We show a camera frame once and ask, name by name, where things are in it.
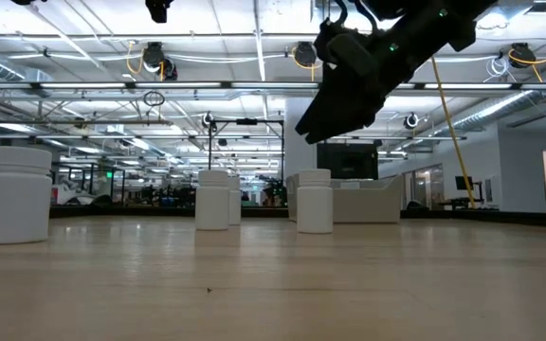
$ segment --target white cylindrical container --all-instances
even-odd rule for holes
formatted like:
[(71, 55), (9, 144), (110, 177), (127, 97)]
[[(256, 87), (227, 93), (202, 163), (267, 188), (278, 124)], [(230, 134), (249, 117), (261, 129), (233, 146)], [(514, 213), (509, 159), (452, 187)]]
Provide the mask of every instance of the white cylindrical container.
[(303, 170), (297, 191), (297, 227), (300, 233), (332, 233), (332, 189), (329, 170)]
[(0, 244), (47, 239), (52, 154), (0, 147)]
[(242, 223), (242, 192), (238, 177), (228, 178), (228, 224)]
[(195, 198), (195, 228), (206, 231), (228, 229), (228, 175), (223, 170), (199, 172)]

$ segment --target yellow pole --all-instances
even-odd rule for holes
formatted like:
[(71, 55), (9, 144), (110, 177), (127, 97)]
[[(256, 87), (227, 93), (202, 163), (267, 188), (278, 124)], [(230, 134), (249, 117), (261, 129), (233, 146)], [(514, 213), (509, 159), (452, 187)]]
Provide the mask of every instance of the yellow pole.
[(440, 90), (440, 97), (442, 98), (442, 105), (444, 106), (444, 113), (446, 114), (447, 127), (450, 130), (450, 135), (452, 135), (452, 142), (454, 142), (454, 150), (456, 150), (456, 155), (459, 157), (459, 163), (461, 164), (461, 171), (463, 172), (464, 182), (466, 183), (466, 191), (469, 193), (469, 202), (471, 203), (471, 208), (475, 208), (475, 199), (473, 199), (473, 190), (471, 184), (469, 184), (469, 175), (466, 172), (466, 167), (464, 166), (463, 155), (461, 154), (461, 148), (459, 147), (459, 142), (456, 140), (456, 134), (454, 133), (454, 126), (452, 126), (452, 120), (450, 119), (450, 112), (447, 110), (446, 105), (446, 95), (444, 95), (444, 89), (442, 88), (442, 81), (440, 81), (440, 74), (437, 70), (437, 63), (435, 62), (435, 57), (431, 57), (433, 61), (433, 71), (435, 72), (435, 80), (437, 80), (437, 87)]

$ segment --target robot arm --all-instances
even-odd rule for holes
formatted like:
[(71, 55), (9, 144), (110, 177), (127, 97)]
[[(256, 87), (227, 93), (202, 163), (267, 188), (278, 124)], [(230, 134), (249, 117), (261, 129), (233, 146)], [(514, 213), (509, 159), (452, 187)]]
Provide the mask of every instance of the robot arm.
[[(446, 44), (461, 51), (475, 43), (476, 19), (496, 0), (349, 0), (373, 24), (370, 35), (342, 24), (343, 13), (326, 19), (314, 42), (324, 62), (323, 82), (296, 131), (308, 143), (346, 134), (374, 123), (389, 93), (409, 81), (420, 65)], [(379, 19), (401, 19), (389, 30)]]

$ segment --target wooden floor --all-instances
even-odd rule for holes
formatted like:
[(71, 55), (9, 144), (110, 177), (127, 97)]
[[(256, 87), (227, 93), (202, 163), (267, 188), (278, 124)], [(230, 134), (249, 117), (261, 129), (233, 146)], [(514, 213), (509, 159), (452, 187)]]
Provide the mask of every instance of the wooden floor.
[(546, 341), (546, 228), (335, 229), (53, 220), (48, 242), (0, 246), (0, 340)]

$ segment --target television screen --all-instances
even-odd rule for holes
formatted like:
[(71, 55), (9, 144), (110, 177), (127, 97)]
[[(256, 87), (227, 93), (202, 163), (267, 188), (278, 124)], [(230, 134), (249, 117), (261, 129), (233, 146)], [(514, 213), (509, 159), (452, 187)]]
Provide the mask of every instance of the television screen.
[[(469, 186), (471, 187), (471, 189), (473, 189), (473, 178), (469, 176), (468, 179), (469, 179)], [(466, 190), (466, 182), (464, 181), (464, 176), (456, 177), (456, 189)]]
[(378, 180), (378, 153), (372, 145), (318, 144), (318, 168), (333, 179)]

